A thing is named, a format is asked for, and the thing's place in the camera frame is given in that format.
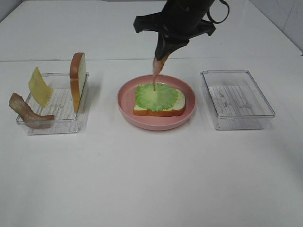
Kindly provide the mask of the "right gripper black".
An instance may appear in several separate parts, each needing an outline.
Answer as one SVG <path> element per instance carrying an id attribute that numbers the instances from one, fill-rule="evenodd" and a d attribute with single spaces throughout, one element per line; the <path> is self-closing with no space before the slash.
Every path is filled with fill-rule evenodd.
<path id="1" fill-rule="evenodd" d="M 134 29 L 158 33 L 155 58 L 161 61 L 186 46 L 190 38 L 213 34 L 214 24 L 203 20 L 212 4 L 212 0 L 168 0 L 161 12 L 136 16 Z"/>

